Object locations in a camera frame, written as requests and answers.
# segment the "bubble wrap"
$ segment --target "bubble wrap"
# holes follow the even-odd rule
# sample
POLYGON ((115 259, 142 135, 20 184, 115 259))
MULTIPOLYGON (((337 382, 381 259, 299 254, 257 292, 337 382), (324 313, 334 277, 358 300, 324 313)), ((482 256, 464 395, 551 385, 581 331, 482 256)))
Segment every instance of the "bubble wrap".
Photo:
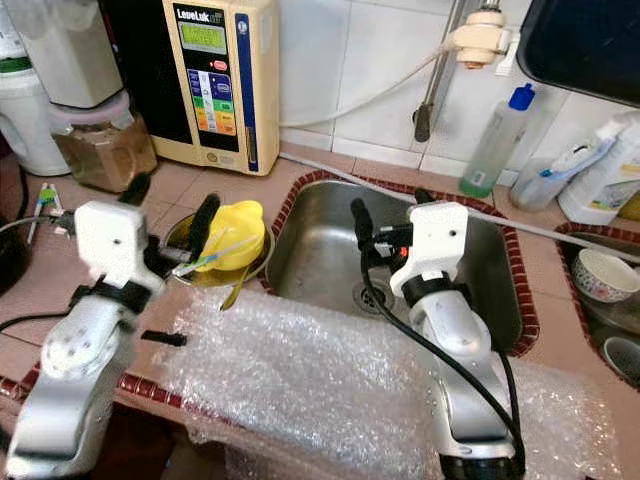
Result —
MULTIPOLYGON (((195 442, 220 441, 233 479, 442 478, 418 345, 390 325, 243 291, 195 290, 156 356, 195 442)), ((592 385, 513 360, 527 479, 622 478, 592 385)), ((503 378, 500 363, 494 368, 503 378)))

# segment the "display screen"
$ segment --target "display screen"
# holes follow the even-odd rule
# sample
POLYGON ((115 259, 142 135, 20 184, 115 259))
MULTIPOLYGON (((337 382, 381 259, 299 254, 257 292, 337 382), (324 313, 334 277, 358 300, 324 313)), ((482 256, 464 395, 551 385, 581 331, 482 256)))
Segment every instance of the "display screen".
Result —
POLYGON ((180 22, 180 37, 183 48, 188 50, 222 55, 227 53, 227 40, 222 27, 180 22))

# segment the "clear bottle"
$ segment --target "clear bottle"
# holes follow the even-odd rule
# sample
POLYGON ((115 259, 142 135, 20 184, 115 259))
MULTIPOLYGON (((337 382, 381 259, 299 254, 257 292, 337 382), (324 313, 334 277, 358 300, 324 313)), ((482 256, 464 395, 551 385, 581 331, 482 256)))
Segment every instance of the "clear bottle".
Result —
POLYGON ((493 112, 469 166, 460 179, 460 190, 477 198, 488 196, 500 173, 522 139, 529 105, 535 97, 531 84, 516 88, 509 102, 500 102, 493 112))

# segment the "white plastic bottle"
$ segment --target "white plastic bottle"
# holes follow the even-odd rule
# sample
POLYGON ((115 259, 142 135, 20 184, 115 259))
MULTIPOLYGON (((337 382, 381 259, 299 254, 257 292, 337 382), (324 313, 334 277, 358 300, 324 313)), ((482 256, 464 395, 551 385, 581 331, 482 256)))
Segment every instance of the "white plastic bottle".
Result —
POLYGON ((558 203, 569 220, 608 225, 640 190, 640 122, 637 119, 597 163, 576 176, 558 203))
POLYGON ((527 83, 516 88, 509 102, 500 102, 471 163, 460 179, 460 190, 477 198, 488 196, 498 181, 500 173, 522 139, 528 120, 528 109, 536 93, 527 83))

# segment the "ceramic bowl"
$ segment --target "ceramic bowl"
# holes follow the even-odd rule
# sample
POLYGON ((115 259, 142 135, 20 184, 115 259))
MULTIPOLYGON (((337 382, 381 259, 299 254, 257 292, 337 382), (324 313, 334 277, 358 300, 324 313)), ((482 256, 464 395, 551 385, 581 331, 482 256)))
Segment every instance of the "ceramic bowl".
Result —
POLYGON ((572 267, 573 283, 586 296, 621 302, 640 291, 640 275, 619 258, 585 248, 572 267))

